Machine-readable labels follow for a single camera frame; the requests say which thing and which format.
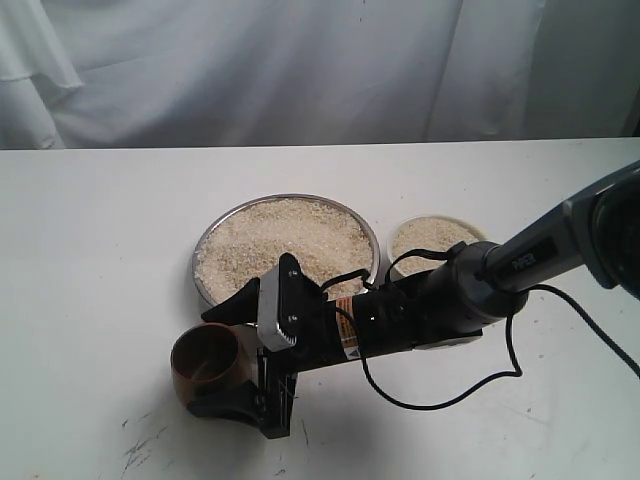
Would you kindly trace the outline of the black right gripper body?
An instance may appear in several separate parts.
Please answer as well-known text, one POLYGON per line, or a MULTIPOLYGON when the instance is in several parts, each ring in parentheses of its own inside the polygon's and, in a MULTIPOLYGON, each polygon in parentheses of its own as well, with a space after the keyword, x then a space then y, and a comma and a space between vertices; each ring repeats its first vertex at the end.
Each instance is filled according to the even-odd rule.
POLYGON ((301 372, 410 350, 415 321, 408 300, 366 281, 355 270, 318 285, 290 253, 280 256, 279 326, 293 348, 258 354, 259 430, 268 439, 290 434, 297 375, 301 372))

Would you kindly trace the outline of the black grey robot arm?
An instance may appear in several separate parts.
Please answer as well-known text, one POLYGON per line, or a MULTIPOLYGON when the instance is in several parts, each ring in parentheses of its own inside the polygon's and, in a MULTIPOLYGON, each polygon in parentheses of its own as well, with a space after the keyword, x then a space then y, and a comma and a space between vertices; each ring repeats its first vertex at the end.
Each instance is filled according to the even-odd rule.
POLYGON ((586 266, 606 289, 639 292, 639 167, 630 164, 561 202, 502 245, 416 249, 438 267, 336 300, 294 256, 202 314, 196 342, 174 351, 180 401, 194 416, 239 421, 270 439, 290 432, 299 373, 467 343, 511 325, 534 290, 586 266))

